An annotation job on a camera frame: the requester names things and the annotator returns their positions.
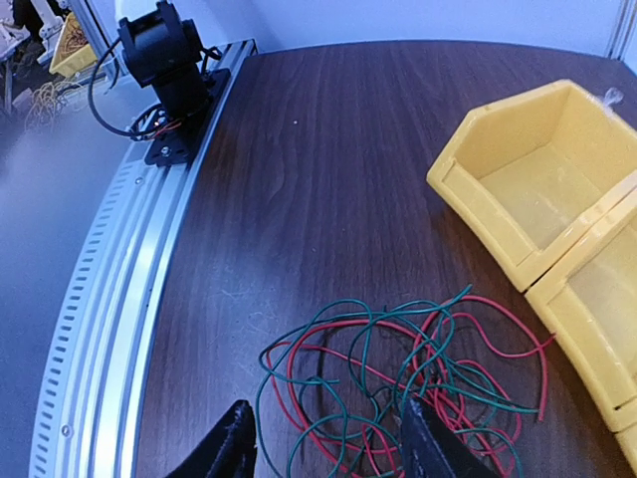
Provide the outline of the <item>yellow three-compartment bin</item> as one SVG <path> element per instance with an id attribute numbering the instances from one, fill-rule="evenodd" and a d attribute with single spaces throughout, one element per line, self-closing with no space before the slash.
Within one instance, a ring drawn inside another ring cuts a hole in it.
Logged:
<path id="1" fill-rule="evenodd" d="M 428 171 L 636 460 L 636 132 L 559 80 L 469 111 Z"/>

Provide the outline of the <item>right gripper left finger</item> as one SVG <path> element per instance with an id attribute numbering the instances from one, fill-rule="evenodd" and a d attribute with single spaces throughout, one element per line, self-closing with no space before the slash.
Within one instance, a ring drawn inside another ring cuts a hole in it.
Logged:
<path id="1" fill-rule="evenodd" d="M 256 419 L 250 402 L 236 400 L 168 477 L 253 477 Z"/>

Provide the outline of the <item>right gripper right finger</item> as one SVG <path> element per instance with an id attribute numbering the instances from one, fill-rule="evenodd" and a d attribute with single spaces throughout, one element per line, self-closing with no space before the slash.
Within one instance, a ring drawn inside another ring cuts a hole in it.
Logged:
<path id="1" fill-rule="evenodd" d="M 410 397 L 404 405 L 400 438 L 407 478 L 497 477 L 421 397 Z"/>

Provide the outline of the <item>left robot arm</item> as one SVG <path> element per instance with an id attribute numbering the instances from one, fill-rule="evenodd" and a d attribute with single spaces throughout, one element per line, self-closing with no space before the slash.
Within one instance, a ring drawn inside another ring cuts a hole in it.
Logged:
<path id="1" fill-rule="evenodd" d="M 203 45 L 193 21 L 180 18 L 175 6 L 159 1 L 134 20 L 118 21 L 124 63 L 138 84 L 151 86 L 174 119 L 199 112 L 208 90 L 197 68 Z"/>

